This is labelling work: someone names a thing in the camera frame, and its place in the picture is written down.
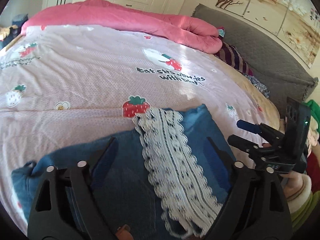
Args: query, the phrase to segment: metal bolt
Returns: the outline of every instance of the metal bolt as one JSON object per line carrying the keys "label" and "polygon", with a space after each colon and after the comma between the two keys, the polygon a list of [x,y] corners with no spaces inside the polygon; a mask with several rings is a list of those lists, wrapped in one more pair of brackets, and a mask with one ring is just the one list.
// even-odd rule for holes
{"label": "metal bolt", "polygon": [[267,167],[266,170],[269,173],[274,173],[275,172],[275,170],[273,168],[271,168],[271,167]]}
{"label": "metal bolt", "polygon": [[51,172],[51,171],[53,171],[54,170],[54,166],[48,166],[47,167],[47,172]]}
{"label": "metal bolt", "polygon": [[79,161],[78,163],[77,163],[77,166],[79,167],[79,168],[82,168],[82,167],[84,167],[84,166],[86,166],[87,165],[87,162],[86,161]]}
{"label": "metal bolt", "polygon": [[237,168],[243,168],[244,167],[244,164],[242,162],[235,162],[235,166]]}

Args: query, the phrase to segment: strawberry print bed sheet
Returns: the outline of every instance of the strawberry print bed sheet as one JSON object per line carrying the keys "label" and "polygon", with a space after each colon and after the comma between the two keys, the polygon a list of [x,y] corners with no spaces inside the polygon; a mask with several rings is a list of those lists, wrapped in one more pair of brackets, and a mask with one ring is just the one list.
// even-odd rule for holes
{"label": "strawberry print bed sheet", "polygon": [[[150,106],[187,110],[206,104],[225,138],[239,119],[269,124],[263,109],[207,54],[146,33],[99,25],[31,26],[0,57],[0,200],[27,225],[11,172],[61,147],[134,128]],[[253,165],[247,154],[237,159]]]}

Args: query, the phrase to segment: lace trim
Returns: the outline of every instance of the lace trim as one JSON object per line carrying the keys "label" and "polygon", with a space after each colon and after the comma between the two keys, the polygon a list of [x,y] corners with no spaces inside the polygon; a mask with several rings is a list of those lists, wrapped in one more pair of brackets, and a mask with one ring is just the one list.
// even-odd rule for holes
{"label": "lace trim", "polygon": [[[191,154],[182,120],[179,112],[154,107],[133,118],[140,133],[149,182],[161,198],[161,218],[172,236],[184,239],[192,234],[204,236],[222,204],[212,196],[203,169]],[[178,221],[186,232],[177,234],[170,219]]]}

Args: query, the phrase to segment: folded pink comforter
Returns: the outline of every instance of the folded pink comforter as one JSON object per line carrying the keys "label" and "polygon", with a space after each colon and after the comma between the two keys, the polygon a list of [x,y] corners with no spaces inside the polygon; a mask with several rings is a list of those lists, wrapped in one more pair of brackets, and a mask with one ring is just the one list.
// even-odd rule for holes
{"label": "folded pink comforter", "polygon": [[101,25],[120,31],[143,32],[161,36],[193,49],[215,54],[222,46],[216,27],[182,15],[148,13],[125,8],[105,0],[87,0],[49,7],[22,26]]}

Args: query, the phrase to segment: wall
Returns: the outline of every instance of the wall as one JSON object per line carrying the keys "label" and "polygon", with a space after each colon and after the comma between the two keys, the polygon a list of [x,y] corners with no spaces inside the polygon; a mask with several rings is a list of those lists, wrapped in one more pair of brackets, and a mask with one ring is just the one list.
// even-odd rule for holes
{"label": "wall", "polygon": [[[319,77],[320,79],[320,53],[317,54],[317,57],[311,67],[308,68],[308,66],[301,60],[301,58],[296,55],[284,42],[282,42],[281,40],[279,40],[278,38],[276,38],[273,34],[271,34],[270,32],[268,32],[267,30],[261,28],[260,26],[234,14],[231,12],[228,12],[226,10],[220,9],[216,7],[216,3],[218,0],[185,0],[184,4],[182,5],[182,8],[180,10],[180,14],[182,15],[188,15],[191,16],[195,7],[199,4],[202,3],[210,8],[222,11],[224,13],[227,13],[235,18],[238,18],[246,23],[248,23],[249,25],[257,28],[258,30],[260,30],[261,32],[265,33],[266,35],[268,35],[269,37],[271,37],[272,39],[274,39],[275,41],[277,41],[282,47],[284,47],[304,68],[305,70],[312,76],[312,77]],[[320,104],[320,84],[317,86],[317,88],[315,89],[315,91],[312,93],[312,95],[310,96],[309,99],[314,99],[315,101],[317,101],[317,103]]]}
{"label": "wall", "polygon": [[12,24],[12,18],[18,14],[28,13],[29,17],[41,11],[43,0],[10,0],[0,15],[0,25],[7,27]]}

